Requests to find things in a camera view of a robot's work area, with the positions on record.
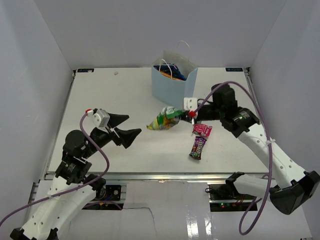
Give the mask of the brown M&M's packet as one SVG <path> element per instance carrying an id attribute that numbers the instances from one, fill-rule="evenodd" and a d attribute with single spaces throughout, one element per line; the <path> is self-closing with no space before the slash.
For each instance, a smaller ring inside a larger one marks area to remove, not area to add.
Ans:
<path id="1" fill-rule="evenodd" d="M 207 140 L 204 137 L 196 136 L 189 156 L 194 160 L 201 160 L 202 151 Z"/>

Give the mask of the orange potato chip bag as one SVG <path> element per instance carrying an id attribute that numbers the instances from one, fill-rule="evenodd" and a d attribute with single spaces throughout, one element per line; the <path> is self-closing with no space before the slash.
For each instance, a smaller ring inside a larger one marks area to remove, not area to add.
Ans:
<path id="1" fill-rule="evenodd" d="M 171 76 L 171 74 L 167 74 L 163 71 L 160 71 L 160 73 L 164 76 L 167 77 L 169 79 L 175 80 L 175 81 L 186 81 L 187 79 L 183 76 L 182 78 L 179 77 L 174 77 L 173 75 Z"/>

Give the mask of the blue snack bag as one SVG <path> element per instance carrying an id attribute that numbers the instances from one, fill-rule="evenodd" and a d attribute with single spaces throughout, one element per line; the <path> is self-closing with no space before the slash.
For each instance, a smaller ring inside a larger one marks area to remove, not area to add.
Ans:
<path id="1" fill-rule="evenodd" d="M 155 64 L 153 67 L 158 71 L 158 72 L 164 72 L 167 73 L 171 76 L 174 76 L 176 78 L 186 78 L 179 70 L 179 68 L 172 63 L 162 63 L 162 64 Z"/>

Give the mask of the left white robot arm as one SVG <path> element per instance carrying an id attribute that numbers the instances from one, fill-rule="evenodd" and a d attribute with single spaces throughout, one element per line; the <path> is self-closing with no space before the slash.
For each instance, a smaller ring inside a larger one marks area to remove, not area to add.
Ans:
<path id="1" fill-rule="evenodd" d="M 118 125 L 128 119 L 128 115 L 97 108 L 85 112 L 79 129 L 65 137 L 61 162 L 46 197 L 32 203 L 38 208 L 23 226 L 12 230 L 11 239 L 58 240 L 80 210 L 105 196 L 103 177 L 110 161 L 102 148 L 114 142 L 127 149 L 142 131 L 119 129 Z"/>

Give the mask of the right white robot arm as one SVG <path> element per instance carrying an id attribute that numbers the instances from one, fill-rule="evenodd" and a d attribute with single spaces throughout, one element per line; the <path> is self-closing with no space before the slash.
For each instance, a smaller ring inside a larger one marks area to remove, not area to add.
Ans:
<path id="1" fill-rule="evenodd" d="M 245 144 L 268 168 L 270 177 L 256 178 L 243 172 L 235 172 L 225 181 L 226 195 L 236 200 L 242 195 L 266 197 L 285 215 L 290 215 L 315 193 L 320 176 L 316 171 L 306 171 L 295 163 L 275 142 L 267 136 L 264 124 L 248 108 L 240 107 L 235 91 L 229 84 L 212 86 L 212 102 L 198 103 L 194 97 L 183 100 L 186 111 L 183 120 L 220 121 L 224 129 Z"/>

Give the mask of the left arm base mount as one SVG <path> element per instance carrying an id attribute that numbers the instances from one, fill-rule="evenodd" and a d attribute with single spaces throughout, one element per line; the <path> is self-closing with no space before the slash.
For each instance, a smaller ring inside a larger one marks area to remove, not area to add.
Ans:
<path id="1" fill-rule="evenodd" d="M 106 184 L 96 191 L 95 198 L 90 203 L 98 201 L 120 201 L 122 186 L 118 184 Z"/>

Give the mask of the green snack bag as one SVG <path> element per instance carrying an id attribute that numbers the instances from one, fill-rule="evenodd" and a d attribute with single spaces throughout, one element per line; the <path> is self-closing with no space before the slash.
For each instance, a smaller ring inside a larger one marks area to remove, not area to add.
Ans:
<path id="1" fill-rule="evenodd" d="M 146 128 L 154 131 L 169 130 L 177 125 L 181 120 L 181 116 L 184 115 L 185 111 L 182 109 L 173 106 L 164 107 Z"/>

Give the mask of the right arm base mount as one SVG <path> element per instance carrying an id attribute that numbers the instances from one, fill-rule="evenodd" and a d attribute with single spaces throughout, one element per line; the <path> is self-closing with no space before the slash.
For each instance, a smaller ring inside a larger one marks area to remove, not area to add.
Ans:
<path id="1" fill-rule="evenodd" d="M 209 184 L 204 191 L 209 194 L 210 200 L 233 200 L 234 204 L 240 204 L 244 200 L 256 199 L 249 194 L 240 194 L 234 186 L 234 181 L 244 174 L 244 172 L 235 172 L 225 180 L 225 183 Z"/>

